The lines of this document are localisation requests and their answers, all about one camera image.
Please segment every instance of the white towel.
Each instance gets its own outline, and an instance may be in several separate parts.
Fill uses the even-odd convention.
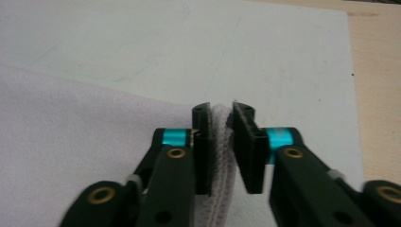
[[[190,128],[192,107],[0,65],[0,226],[58,226],[88,185],[124,183],[156,128]],[[213,196],[196,197],[197,227],[223,226],[230,205],[229,113],[213,109]]]

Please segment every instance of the fabric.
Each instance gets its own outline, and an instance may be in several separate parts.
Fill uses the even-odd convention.
[[[192,107],[0,65],[0,226],[58,226],[88,185],[124,183],[156,128],[190,128]],[[223,226],[230,205],[229,114],[213,109],[213,196],[196,197],[196,226]]]

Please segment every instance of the wooden table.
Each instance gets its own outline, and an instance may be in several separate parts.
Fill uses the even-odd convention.
[[[339,0],[262,1],[348,12],[365,180],[401,184],[401,6]]]

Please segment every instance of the teal band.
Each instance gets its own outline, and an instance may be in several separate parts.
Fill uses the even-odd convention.
[[[165,129],[163,133],[163,144],[174,147],[185,147],[186,130],[185,129]]]
[[[288,128],[267,128],[266,133],[269,136],[271,151],[269,164],[274,164],[277,150],[285,145],[293,145],[294,140],[292,138],[291,131],[289,131]]]

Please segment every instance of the brass screw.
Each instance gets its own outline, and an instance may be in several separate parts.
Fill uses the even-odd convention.
[[[401,203],[401,191],[397,188],[390,186],[379,186],[377,193],[388,201]]]
[[[115,190],[109,186],[99,187],[91,192],[88,196],[88,202],[91,204],[101,204],[111,200],[115,195]]]
[[[185,150],[181,148],[173,148],[167,152],[167,156],[173,159],[183,158],[185,156]]]
[[[304,157],[304,154],[295,148],[287,148],[284,150],[284,153],[286,154],[286,156],[290,157],[290,158],[302,158]]]

